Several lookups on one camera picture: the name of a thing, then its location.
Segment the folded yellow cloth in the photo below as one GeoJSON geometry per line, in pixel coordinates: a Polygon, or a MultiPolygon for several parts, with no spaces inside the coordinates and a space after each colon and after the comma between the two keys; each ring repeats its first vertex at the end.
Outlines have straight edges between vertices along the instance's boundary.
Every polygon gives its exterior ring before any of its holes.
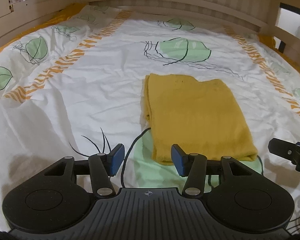
{"type": "Polygon", "coordinates": [[[146,76],[145,117],[154,142],[152,159],[173,164],[171,146],[210,160],[228,155],[253,161],[258,151],[231,90],[220,80],[185,75],[146,76]]]}

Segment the bed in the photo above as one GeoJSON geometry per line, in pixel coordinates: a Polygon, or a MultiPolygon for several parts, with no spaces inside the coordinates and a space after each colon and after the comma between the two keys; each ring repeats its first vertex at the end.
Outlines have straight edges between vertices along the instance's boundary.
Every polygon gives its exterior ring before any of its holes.
{"type": "MultiPolygon", "coordinates": [[[[275,26],[280,2],[300,8],[300,0],[26,0],[0,9],[0,231],[9,230],[5,195],[67,155],[83,160],[122,143],[116,190],[183,187],[174,166],[151,159],[142,103],[150,73],[221,79],[258,149],[243,163],[285,188],[300,216],[300,173],[267,149],[274,137],[300,142],[300,40],[275,26]]],[[[78,184],[91,191],[89,177],[78,184]]],[[[217,186],[206,178],[206,191],[217,186]]]]}

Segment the round black motor cover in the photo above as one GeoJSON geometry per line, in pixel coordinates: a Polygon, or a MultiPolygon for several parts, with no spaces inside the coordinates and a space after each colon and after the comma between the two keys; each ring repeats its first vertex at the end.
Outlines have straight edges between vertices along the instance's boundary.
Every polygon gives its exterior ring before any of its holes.
{"type": "Polygon", "coordinates": [[[2,204],[9,225],[29,233],[51,233],[80,220],[90,206],[89,194],[58,176],[33,178],[10,191],[2,204]]]}
{"type": "Polygon", "coordinates": [[[294,212],[290,194],[269,179],[233,176],[214,188],[207,206],[221,223],[244,232],[284,227],[294,212]]]}

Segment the bed sheet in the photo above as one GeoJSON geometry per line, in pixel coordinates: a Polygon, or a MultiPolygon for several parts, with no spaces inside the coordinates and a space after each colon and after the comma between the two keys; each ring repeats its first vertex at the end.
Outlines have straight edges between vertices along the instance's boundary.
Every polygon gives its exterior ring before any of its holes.
{"type": "MultiPolygon", "coordinates": [[[[151,130],[142,112],[150,73],[221,79],[259,152],[258,160],[244,163],[284,187],[300,214],[300,173],[267,150],[273,137],[300,141],[295,69],[254,34],[229,26],[86,6],[0,53],[0,230],[8,230],[2,200],[15,186],[64,156],[86,159],[117,143],[128,154],[124,171],[111,178],[116,189],[121,180],[126,187],[183,187],[173,166],[150,158],[151,130]]],[[[207,178],[206,190],[217,183],[207,178]]],[[[78,184],[91,191],[87,176],[78,184]]]]}

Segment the yellow fabric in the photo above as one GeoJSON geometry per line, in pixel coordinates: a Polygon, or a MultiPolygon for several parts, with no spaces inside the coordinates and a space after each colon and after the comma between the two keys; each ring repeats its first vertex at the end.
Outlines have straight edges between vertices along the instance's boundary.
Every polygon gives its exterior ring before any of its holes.
{"type": "Polygon", "coordinates": [[[231,90],[220,80],[199,82],[186,75],[146,76],[145,118],[154,148],[152,159],[172,164],[170,151],[178,144],[187,154],[210,160],[224,155],[253,161],[258,151],[231,90]]]}
{"type": "Polygon", "coordinates": [[[278,49],[275,48],[275,41],[274,38],[271,36],[259,35],[259,41],[269,48],[273,49],[276,53],[278,53],[286,62],[288,62],[296,71],[300,74],[300,67],[299,65],[290,59],[288,56],[281,53],[278,49]]]}
{"type": "Polygon", "coordinates": [[[15,38],[13,38],[11,41],[9,41],[7,44],[3,45],[2,47],[0,47],[0,52],[3,51],[3,49],[5,47],[7,47],[8,45],[10,45],[11,43],[21,39],[23,36],[28,35],[30,33],[33,33],[37,30],[43,29],[45,27],[51,26],[51,25],[55,25],[58,24],[60,22],[66,21],[68,19],[70,19],[73,15],[79,13],[82,8],[86,6],[85,4],[81,4],[81,3],[74,3],[71,5],[68,5],[66,8],[64,8],[63,10],[59,11],[51,20],[47,21],[46,23],[40,24],[38,26],[35,26],[31,29],[28,29],[22,33],[20,33],[18,36],[16,36],[15,38]]]}

